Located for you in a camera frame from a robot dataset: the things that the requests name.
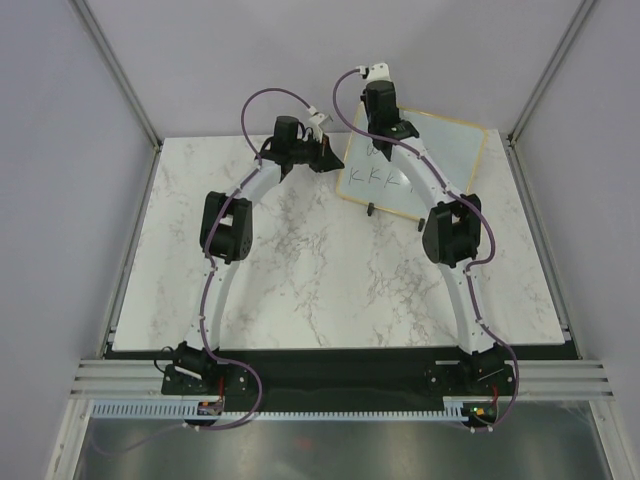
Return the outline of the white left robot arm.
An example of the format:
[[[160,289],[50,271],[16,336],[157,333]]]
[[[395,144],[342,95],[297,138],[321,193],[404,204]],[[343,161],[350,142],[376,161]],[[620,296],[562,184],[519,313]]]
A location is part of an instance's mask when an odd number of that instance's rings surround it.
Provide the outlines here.
[[[163,372],[164,395],[222,394],[229,360],[219,358],[221,321],[232,281],[253,244],[253,208],[297,165],[316,173],[341,170],[323,130],[329,116],[311,111],[307,124],[293,116],[276,118],[273,134],[256,154],[254,166],[229,192],[210,192],[200,229],[206,273],[195,320],[185,339],[172,350]]]

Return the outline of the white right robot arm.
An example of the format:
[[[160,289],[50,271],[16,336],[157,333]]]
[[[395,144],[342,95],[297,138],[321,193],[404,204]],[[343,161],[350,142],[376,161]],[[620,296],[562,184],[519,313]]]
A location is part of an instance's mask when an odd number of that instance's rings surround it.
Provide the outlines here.
[[[375,148],[409,180],[429,208],[422,232],[428,259],[439,267],[451,300],[460,351],[457,381],[469,394],[486,388],[493,394],[516,395],[518,369],[511,347],[488,327],[477,276],[473,268],[495,256],[495,237],[487,230],[490,253],[480,259],[481,229],[489,228],[481,201],[455,187],[430,157],[416,127],[404,119],[390,80],[373,80],[361,95],[367,116],[367,135]]]

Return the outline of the yellow framed whiteboard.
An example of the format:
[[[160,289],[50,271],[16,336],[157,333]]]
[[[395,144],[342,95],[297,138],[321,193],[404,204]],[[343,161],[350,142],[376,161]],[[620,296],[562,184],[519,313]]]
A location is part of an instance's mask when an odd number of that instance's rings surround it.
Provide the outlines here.
[[[453,186],[467,193],[488,140],[479,125],[433,115],[410,108],[400,114],[418,130],[432,162]],[[429,209],[409,180],[373,146],[372,140],[350,134],[336,193],[343,199],[399,215],[414,221],[425,218]]]

